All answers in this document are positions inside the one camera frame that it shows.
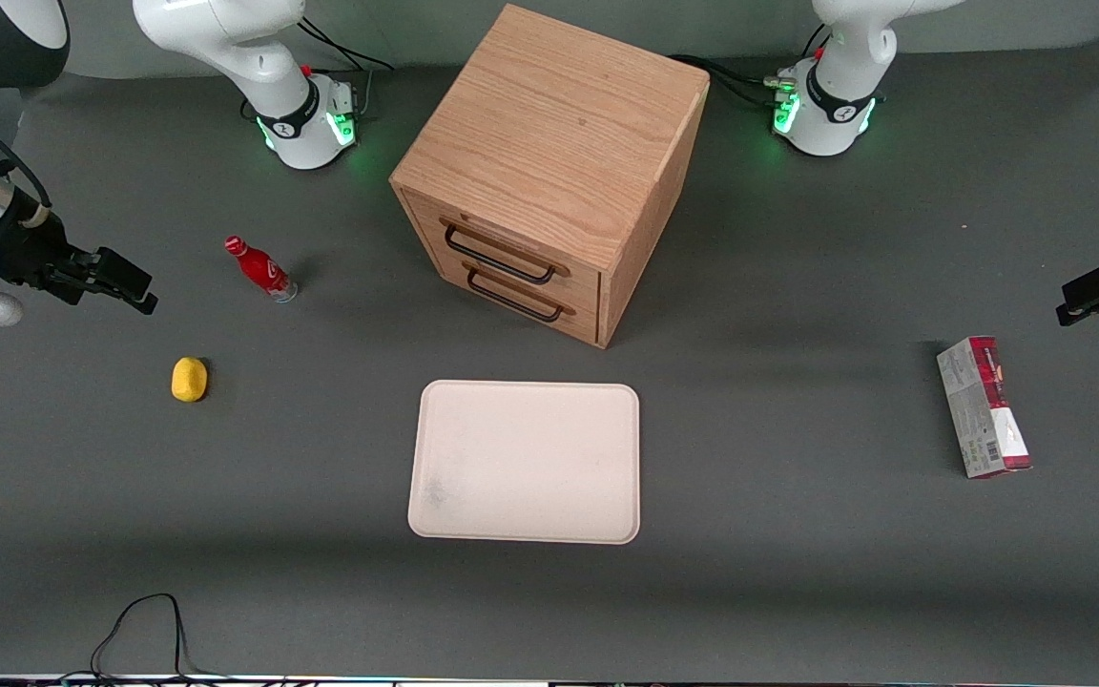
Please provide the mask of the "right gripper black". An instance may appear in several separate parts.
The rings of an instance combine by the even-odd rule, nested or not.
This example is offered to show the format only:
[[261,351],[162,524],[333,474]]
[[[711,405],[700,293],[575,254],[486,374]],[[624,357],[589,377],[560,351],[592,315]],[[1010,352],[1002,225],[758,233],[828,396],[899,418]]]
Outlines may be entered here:
[[73,247],[56,213],[49,212],[36,228],[23,226],[36,209],[38,204],[12,204],[5,212],[0,223],[0,280],[45,287],[66,304],[79,304],[87,291],[113,297],[144,315],[156,312],[158,298],[149,292],[148,272],[106,247],[70,261]]

